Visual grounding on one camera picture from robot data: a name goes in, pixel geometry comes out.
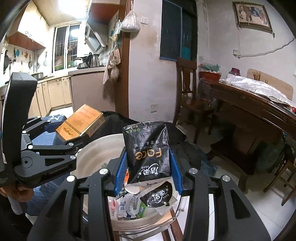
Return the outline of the person's left hand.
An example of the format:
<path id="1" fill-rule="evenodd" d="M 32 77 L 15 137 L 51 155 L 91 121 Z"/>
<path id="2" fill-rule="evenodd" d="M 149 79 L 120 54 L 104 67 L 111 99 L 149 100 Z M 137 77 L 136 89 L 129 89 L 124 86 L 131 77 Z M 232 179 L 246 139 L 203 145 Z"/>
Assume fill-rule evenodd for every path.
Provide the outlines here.
<path id="1" fill-rule="evenodd" d="M 1 187 L 1 195 L 4 197 L 11 197 L 18 202 L 28 202 L 34 195 L 34 190 L 23 185 L 16 185 L 11 183 Z"/>

